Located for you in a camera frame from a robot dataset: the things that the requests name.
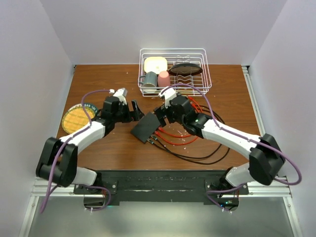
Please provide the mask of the black network switch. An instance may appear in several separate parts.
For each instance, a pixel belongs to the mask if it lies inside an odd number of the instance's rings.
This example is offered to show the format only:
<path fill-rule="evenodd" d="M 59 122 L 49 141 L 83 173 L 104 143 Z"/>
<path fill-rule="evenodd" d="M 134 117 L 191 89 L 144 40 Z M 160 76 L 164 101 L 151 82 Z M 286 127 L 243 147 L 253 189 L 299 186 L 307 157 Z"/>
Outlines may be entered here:
<path fill-rule="evenodd" d="M 147 113 L 130 131 L 142 143 L 146 143 L 150 136 L 160 127 L 160 121 L 153 113 Z"/>

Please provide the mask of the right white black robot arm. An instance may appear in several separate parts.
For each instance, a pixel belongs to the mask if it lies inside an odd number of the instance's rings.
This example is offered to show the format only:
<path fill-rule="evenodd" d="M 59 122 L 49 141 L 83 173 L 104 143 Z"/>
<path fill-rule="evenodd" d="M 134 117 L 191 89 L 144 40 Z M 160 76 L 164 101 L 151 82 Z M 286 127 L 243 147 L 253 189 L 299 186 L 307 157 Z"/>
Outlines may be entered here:
<path fill-rule="evenodd" d="M 212 116 L 198 113 L 187 97 L 177 95 L 154 109 L 161 126 L 177 122 L 191 135 L 218 142 L 248 159 L 248 163 L 229 168 L 220 178 L 222 192 L 231 194 L 238 186 L 256 181 L 270 185 L 285 163 L 275 139 L 241 132 L 218 122 Z"/>

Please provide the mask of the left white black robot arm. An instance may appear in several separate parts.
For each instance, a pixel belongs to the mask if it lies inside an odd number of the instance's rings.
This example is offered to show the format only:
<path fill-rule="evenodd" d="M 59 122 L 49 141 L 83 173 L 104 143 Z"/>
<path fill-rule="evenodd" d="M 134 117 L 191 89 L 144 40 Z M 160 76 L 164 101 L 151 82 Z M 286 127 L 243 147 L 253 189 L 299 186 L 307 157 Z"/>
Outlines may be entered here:
<path fill-rule="evenodd" d="M 36 168 L 36 176 L 58 186 L 84 185 L 92 194 L 100 192 L 102 181 L 97 178 L 97 172 L 79 167 L 78 155 L 95 141 L 107 136 L 116 123 L 139 121 L 144 113 L 135 100 L 132 107 L 130 111 L 124 96 L 108 96 L 100 113 L 83 128 L 59 139 L 48 138 Z"/>

